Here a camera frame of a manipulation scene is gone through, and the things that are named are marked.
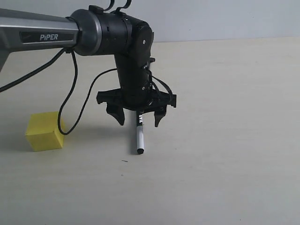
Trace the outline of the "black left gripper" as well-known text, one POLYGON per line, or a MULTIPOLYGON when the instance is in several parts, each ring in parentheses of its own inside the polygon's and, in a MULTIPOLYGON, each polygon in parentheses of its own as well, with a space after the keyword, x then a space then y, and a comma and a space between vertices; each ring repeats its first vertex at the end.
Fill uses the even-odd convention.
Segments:
POLYGON ((121 89, 99 91, 96 97, 97 103, 107 103, 106 112, 113 116, 123 126, 125 122, 124 109, 140 111, 142 113, 154 112, 155 127, 166 116, 167 105, 176 108, 177 95, 172 94, 171 99, 168 93, 152 89, 143 102, 138 102, 137 97, 125 99, 121 89))

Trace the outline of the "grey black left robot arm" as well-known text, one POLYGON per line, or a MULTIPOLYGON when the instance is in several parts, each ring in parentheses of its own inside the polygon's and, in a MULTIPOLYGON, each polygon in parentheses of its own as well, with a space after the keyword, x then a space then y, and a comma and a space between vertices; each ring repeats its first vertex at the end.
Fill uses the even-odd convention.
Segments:
POLYGON ((69 17, 35 14, 10 9, 0 11, 0 63, 12 52, 58 48, 73 56, 113 55, 119 89, 100 91, 97 102, 119 124, 124 110, 140 114, 154 112, 155 125, 166 115, 167 106, 176 106, 169 87, 161 92, 150 65, 154 34, 149 24, 129 16, 123 7, 112 10, 90 5, 69 17))

